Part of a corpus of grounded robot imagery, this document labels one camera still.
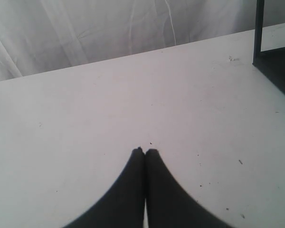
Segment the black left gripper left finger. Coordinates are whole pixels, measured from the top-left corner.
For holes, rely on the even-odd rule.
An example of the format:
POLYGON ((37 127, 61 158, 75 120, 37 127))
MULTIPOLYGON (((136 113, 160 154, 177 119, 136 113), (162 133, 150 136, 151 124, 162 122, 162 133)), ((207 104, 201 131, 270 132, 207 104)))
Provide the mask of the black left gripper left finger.
POLYGON ((67 228, 142 228, 145 207, 145 154, 133 149, 111 188, 67 228))

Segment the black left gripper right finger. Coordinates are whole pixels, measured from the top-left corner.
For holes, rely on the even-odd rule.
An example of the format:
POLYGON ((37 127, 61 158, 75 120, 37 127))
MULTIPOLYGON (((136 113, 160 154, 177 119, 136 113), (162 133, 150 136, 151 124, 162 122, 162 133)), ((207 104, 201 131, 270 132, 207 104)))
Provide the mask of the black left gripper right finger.
POLYGON ((226 228, 174 179, 156 149, 145 154, 146 204, 150 228, 226 228))

